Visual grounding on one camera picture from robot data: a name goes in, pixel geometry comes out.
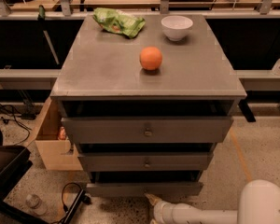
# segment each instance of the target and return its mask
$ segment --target white bowl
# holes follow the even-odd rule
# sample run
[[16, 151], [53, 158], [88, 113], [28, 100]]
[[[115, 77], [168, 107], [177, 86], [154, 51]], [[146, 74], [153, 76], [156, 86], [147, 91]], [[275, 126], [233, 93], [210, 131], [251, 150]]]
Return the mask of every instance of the white bowl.
[[189, 33], [193, 21], [184, 16], [168, 16], [161, 20], [161, 28], [171, 41], [180, 41]]

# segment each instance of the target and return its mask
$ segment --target gray dresser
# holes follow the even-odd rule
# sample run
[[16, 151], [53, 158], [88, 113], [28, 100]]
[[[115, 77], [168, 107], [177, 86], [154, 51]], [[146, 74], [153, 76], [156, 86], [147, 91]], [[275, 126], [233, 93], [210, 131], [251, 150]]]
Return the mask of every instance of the gray dresser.
[[[191, 192], [245, 98], [203, 16], [189, 16], [194, 25], [180, 42], [164, 36], [162, 17], [144, 16], [135, 39], [87, 17], [52, 90], [91, 195]], [[156, 72], [139, 62], [148, 46], [163, 55]]]

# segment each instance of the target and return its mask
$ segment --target green bag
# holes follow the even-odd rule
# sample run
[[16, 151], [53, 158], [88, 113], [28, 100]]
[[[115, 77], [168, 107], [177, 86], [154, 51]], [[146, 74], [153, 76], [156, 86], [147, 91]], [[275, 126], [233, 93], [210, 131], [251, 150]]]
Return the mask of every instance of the green bag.
[[129, 38], [135, 38], [146, 23], [143, 18], [110, 8], [96, 8], [93, 18], [106, 31]]

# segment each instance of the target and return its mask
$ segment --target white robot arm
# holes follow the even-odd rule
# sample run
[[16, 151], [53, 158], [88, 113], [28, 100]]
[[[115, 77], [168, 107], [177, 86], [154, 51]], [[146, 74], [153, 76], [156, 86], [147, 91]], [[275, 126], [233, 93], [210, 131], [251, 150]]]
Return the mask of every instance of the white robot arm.
[[238, 211], [200, 210], [191, 205], [165, 202], [148, 194], [157, 224], [280, 224], [280, 188], [255, 180], [242, 193]]

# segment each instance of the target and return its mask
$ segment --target floor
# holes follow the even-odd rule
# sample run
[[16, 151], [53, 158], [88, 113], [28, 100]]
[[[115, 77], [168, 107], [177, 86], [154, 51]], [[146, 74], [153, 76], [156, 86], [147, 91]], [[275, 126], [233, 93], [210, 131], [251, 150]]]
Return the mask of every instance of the floor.
[[[280, 187], [280, 112], [275, 104], [251, 105], [256, 122], [247, 122], [236, 111], [234, 123], [223, 143], [217, 145], [215, 157], [203, 173], [203, 189], [197, 196], [168, 193], [162, 198], [173, 203], [187, 203], [204, 210], [236, 210], [245, 184], [254, 179], [265, 179]], [[34, 128], [34, 121], [22, 120]], [[27, 132], [10, 121], [0, 120], [5, 145], [22, 140]], [[6, 202], [31, 213], [25, 204], [28, 194], [38, 195], [48, 210], [41, 216], [48, 223], [64, 215], [61, 193], [69, 182], [87, 183], [87, 175], [80, 172], [47, 171], [39, 156], [35, 142], [30, 142], [33, 167], [10, 192]], [[63, 198], [70, 205], [77, 193], [70, 186]], [[146, 224], [152, 218], [152, 206], [147, 198], [98, 198], [91, 197], [91, 205], [82, 204], [71, 223], [73, 224]], [[0, 223], [17, 223], [0, 214]]]

